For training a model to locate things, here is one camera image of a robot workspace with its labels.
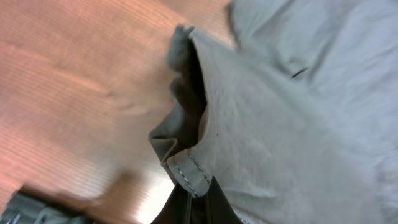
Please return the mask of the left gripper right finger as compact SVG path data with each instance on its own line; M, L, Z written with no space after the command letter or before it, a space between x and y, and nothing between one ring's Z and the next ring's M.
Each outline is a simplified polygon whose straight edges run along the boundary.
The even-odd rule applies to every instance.
M205 215L207 224L242 224L214 177L205 195Z

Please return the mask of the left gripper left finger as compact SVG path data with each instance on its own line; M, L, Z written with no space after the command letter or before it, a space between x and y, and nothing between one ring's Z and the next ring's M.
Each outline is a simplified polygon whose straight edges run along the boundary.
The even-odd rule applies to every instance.
M192 195L177 184L151 224L189 224L191 205Z

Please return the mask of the grey shorts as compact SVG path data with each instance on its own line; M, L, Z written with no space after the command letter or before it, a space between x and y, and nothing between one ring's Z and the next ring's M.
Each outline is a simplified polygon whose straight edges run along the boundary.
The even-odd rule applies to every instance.
M232 1L236 49L177 26L149 141L243 223L397 222L397 2Z

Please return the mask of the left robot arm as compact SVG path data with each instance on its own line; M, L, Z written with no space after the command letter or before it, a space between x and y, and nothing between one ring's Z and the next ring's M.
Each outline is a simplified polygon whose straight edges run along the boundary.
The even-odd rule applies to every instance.
M1 214L2 224L100 224L92 215L46 195L20 189ZM242 224L215 178L201 197L194 198L176 185L152 224Z

